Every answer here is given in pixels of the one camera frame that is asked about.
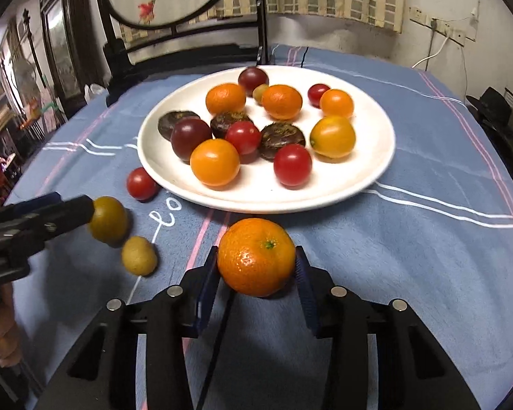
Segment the person's left hand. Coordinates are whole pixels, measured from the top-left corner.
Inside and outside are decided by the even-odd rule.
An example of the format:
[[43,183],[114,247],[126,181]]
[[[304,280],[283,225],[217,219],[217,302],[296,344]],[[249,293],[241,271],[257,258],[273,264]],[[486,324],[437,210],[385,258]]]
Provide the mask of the person's left hand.
[[20,331],[15,321],[13,285],[1,286],[0,299],[0,366],[16,366],[22,358]]

